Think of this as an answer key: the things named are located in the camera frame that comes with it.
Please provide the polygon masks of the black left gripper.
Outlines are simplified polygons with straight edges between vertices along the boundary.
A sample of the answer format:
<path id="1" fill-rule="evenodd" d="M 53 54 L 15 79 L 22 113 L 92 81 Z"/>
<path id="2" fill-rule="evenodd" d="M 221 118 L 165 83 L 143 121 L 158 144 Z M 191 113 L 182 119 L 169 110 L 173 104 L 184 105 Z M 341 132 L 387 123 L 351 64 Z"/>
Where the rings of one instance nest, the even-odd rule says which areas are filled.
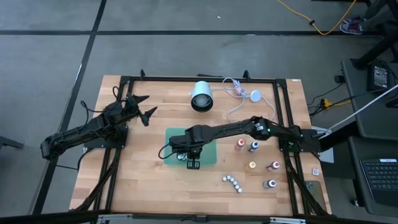
<path id="1" fill-rule="evenodd" d="M 139 109 L 139 103 L 148 99 L 149 97 L 149 95 L 137 96 L 134 94 L 127 94 L 126 102 L 123 109 L 123 120 L 131 120 L 135 117 L 140 117 L 143 125 L 148 126 L 150 117 L 156 111 L 157 107 L 154 107 L 149 111 L 142 113 Z"/>

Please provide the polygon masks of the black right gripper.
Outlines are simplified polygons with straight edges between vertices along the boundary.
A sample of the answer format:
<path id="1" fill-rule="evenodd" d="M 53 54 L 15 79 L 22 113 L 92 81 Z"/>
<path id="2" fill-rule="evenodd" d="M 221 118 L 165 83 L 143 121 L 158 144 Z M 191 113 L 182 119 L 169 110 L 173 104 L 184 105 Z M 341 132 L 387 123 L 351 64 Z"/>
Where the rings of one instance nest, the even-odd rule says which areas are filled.
<path id="1" fill-rule="evenodd" d="M 179 135 L 172 136 L 169 139 L 170 147 L 172 152 L 176 152 L 177 154 L 186 154 L 187 161 L 187 169 L 199 169 L 200 161 L 195 161 L 200 158 L 200 154 L 202 152 L 203 141 L 196 141 L 190 136 Z"/>

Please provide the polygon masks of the green translucent plastic bin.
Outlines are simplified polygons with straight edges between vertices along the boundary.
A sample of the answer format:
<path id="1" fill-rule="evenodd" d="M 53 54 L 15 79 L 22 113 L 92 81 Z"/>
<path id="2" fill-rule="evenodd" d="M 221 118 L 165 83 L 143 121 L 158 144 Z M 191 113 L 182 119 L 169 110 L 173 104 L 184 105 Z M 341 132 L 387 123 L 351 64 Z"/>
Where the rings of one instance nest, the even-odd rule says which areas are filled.
<path id="1" fill-rule="evenodd" d="M 165 143 L 169 142 L 171 136 L 183 135 L 185 128 L 167 128 L 165 131 Z M 212 141 L 202 147 L 202 152 L 200 154 L 200 165 L 201 166 L 213 166 L 217 163 L 217 151 L 216 151 L 216 141 Z M 187 165 L 187 160 L 183 161 L 177 159 L 177 155 L 173 154 L 169 158 L 164 160 L 164 164 L 167 166 L 182 166 Z"/>

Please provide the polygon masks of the white round spot lamp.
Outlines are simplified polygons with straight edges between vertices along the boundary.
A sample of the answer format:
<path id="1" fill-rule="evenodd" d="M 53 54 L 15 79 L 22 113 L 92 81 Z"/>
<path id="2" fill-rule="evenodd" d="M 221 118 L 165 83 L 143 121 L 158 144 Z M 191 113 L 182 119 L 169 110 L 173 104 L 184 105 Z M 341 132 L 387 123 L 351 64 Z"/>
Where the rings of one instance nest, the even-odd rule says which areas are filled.
<path id="1" fill-rule="evenodd" d="M 208 82 L 196 82 L 191 97 L 191 106 L 197 112 L 204 113 L 213 107 L 213 94 Z"/>

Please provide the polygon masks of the dark smartphone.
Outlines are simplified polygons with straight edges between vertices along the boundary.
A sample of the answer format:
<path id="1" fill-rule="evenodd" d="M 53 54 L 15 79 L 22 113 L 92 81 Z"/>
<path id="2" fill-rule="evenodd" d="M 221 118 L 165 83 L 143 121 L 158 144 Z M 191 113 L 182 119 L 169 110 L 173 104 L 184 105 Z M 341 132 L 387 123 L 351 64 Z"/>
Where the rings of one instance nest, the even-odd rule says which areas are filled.
<path id="1" fill-rule="evenodd" d="M 321 206 L 324 211 L 327 211 L 325 199 L 323 197 L 323 191 L 321 187 L 321 183 L 319 181 L 306 181 L 306 188 L 311 193 L 315 201 Z"/>

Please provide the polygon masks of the grey chair base leg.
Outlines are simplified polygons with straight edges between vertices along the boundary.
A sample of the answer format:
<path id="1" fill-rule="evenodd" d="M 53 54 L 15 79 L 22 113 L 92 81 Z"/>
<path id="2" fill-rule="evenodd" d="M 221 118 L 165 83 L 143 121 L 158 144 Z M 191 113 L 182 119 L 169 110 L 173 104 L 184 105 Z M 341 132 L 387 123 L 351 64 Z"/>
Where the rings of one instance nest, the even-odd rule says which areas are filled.
<path id="1" fill-rule="evenodd" d="M 21 149 L 21 148 L 23 148 L 24 144 L 14 141 L 12 139 L 8 139 L 3 136 L 0 136 L 0 149 L 2 149 L 3 146 L 10 146 L 10 147 L 13 147 L 16 149 Z"/>

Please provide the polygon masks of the yellow power connector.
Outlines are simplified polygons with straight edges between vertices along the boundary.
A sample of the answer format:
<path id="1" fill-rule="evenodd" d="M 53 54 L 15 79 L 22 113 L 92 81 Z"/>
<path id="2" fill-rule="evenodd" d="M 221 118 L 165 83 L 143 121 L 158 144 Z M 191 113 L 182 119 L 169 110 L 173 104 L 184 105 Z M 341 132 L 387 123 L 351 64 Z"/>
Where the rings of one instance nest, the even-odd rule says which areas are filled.
<path id="1" fill-rule="evenodd" d="M 344 102 L 342 102 L 342 103 L 332 103 L 332 102 L 330 102 L 329 100 L 327 100 L 327 99 L 325 99 L 325 98 L 322 98 L 321 100 L 320 100 L 320 105 L 323 107 L 323 108 L 329 108 L 329 107 L 333 107 L 333 106 L 343 106 L 343 105 L 347 105 L 347 104 L 350 104 L 351 103 L 351 101 L 349 100 L 349 101 L 344 101 Z"/>

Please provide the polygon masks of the white rod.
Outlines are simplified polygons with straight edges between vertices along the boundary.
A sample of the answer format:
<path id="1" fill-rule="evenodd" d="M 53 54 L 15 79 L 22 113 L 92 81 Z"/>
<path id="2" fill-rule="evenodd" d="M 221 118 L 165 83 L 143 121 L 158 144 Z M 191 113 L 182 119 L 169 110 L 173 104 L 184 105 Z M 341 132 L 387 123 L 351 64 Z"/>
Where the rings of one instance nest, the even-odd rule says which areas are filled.
<path id="1" fill-rule="evenodd" d="M 373 103 L 375 103 L 377 100 L 381 99 L 382 97 L 388 95 L 390 92 L 392 92 L 393 90 L 395 90 L 396 88 L 398 88 L 398 84 L 394 85 L 392 88 L 390 88 L 389 90 L 387 90 L 385 93 L 379 95 L 378 97 L 376 97 L 375 99 L 373 99 L 372 101 L 370 101 L 369 103 L 367 103 L 366 105 L 364 105 L 363 107 L 361 107 L 359 110 L 357 110 L 356 112 L 354 112 L 353 114 L 349 115 L 348 117 L 346 117 L 345 119 L 342 119 L 341 121 L 337 122 L 336 124 L 334 124 L 333 126 L 329 127 L 327 129 L 327 131 L 331 131 L 333 128 L 343 124 L 344 122 L 346 122 L 347 120 L 351 119 L 352 117 L 354 117 L 355 115 L 357 115 L 358 113 L 362 112 L 363 110 L 365 110 L 368 106 L 372 105 Z"/>

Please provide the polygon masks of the dark grey desk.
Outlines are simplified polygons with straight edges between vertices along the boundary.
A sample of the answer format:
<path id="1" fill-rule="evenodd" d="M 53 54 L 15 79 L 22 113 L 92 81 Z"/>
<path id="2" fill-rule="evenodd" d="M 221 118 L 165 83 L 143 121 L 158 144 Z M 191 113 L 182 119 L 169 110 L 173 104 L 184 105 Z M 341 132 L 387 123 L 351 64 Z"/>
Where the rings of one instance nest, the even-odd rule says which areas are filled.
<path id="1" fill-rule="evenodd" d="M 359 205 L 372 215 L 398 217 L 398 208 L 376 203 L 366 182 L 360 161 L 366 159 L 398 159 L 398 141 L 350 137 L 348 139 L 356 180 L 354 187 Z"/>
<path id="2" fill-rule="evenodd" d="M 358 70 L 351 60 L 343 60 L 341 68 L 355 111 L 374 100 L 367 108 L 356 114 L 355 120 L 359 133 L 364 138 L 398 141 L 398 108 L 388 108 L 386 104 L 398 99 L 398 88 L 382 98 L 379 93 L 367 90 L 368 71 Z"/>

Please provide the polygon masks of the black keyboard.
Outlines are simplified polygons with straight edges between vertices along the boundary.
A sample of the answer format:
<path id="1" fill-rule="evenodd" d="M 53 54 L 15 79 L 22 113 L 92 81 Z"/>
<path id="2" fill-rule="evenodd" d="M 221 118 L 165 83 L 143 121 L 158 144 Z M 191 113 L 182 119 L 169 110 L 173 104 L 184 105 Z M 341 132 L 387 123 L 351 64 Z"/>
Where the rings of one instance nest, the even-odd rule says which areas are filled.
<path id="1" fill-rule="evenodd" d="M 373 200 L 398 208 L 398 159 L 366 159 L 360 164 Z"/>

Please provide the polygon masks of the black power adapter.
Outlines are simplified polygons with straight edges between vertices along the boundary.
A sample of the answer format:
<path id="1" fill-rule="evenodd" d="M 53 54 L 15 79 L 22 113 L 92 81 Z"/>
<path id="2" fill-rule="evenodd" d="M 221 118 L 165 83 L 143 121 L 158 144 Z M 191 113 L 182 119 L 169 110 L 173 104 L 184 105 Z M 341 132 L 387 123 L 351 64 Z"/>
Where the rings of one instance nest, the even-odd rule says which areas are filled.
<path id="1" fill-rule="evenodd" d="M 367 91 L 389 88 L 389 71 L 382 62 L 371 62 L 368 65 Z"/>

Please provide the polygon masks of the black stand leg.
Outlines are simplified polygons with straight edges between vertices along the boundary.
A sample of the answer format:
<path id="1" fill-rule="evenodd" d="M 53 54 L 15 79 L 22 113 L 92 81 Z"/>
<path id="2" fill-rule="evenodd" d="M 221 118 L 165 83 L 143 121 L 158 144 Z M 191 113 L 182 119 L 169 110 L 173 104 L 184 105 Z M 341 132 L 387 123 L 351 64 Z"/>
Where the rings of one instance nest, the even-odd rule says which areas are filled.
<path id="1" fill-rule="evenodd" d="M 383 39 L 359 59 L 351 60 L 355 68 L 365 69 L 368 64 L 388 49 L 392 51 L 394 57 L 392 63 L 398 63 L 398 21 L 380 23 L 376 25 L 376 29 L 382 34 Z"/>

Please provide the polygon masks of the person's leg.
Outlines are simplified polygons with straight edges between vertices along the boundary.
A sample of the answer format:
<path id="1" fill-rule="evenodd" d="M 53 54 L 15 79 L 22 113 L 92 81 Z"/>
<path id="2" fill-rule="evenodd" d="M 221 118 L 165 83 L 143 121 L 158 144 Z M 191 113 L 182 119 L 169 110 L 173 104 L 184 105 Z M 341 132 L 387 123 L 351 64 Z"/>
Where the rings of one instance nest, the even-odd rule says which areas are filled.
<path id="1" fill-rule="evenodd" d="M 374 0 L 364 13 L 361 22 L 368 22 L 376 17 L 380 10 L 386 5 L 387 0 Z"/>

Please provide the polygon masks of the silver metal bracket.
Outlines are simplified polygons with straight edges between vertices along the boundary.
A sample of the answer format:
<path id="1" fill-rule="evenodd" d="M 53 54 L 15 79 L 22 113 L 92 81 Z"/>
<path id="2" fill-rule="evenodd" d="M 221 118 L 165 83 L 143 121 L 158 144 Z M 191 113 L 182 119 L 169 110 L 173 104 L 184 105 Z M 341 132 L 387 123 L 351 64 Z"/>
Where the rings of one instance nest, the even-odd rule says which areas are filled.
<path id="1" fill-rule="evenodd" d="M 306 224 L 306 220 L 297 218 L 270 217 L 269 224 Z"/>
<path id="2" fill-rule="evenodd" d="M 106 214 L 106 215 L 99 215 L 97 221 L 101 223 L 106 223 L 113 220 L 123 220 L 132 217 L 133 214 Z"/>

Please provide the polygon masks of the black desk bracket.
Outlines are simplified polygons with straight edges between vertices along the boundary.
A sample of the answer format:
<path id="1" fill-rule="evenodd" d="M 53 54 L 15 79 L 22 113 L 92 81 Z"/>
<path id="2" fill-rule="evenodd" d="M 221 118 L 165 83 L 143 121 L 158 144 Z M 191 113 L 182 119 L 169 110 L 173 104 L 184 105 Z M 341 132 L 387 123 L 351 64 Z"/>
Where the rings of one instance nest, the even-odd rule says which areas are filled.
<path id="1" fill-rule="evenodd" d="M 357 122 L 353 121 L 337 131 L 333 131 L 328 136 L 321 138 L 320 142 L 320 151 L 327 151 L 329 148 L 332 148 L 334 145 L 339 144 L 343 141 L 346 141 L 351 136 L 359 136 L 359 129 Z"/>

